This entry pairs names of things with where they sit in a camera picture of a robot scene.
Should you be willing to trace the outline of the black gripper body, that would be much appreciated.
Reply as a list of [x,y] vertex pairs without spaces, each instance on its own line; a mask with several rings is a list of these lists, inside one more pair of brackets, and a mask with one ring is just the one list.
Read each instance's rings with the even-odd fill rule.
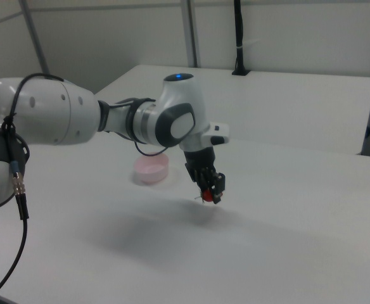
[[217,172],[214,167],[215,153],[213,147],[205,148],[195,152],[184,152],[186,158],[186,169],[191,177],[191,180],[198,186],[198,173],[201,170],[210,171],[210,191],[212,192],[212,184],[214,177],[224,175]]

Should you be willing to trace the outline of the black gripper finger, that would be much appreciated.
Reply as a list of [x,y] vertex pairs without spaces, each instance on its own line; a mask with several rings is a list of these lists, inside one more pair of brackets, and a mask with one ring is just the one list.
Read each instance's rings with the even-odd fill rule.
[[210,192],[210,171],[201,170],[198,173],[198,187],[201,193]]
[[214,177],[212,184],[212,200],[214,204],[217,204],[221,201],[223,192],[225,191],[226,186],[226,176],[218,175]]

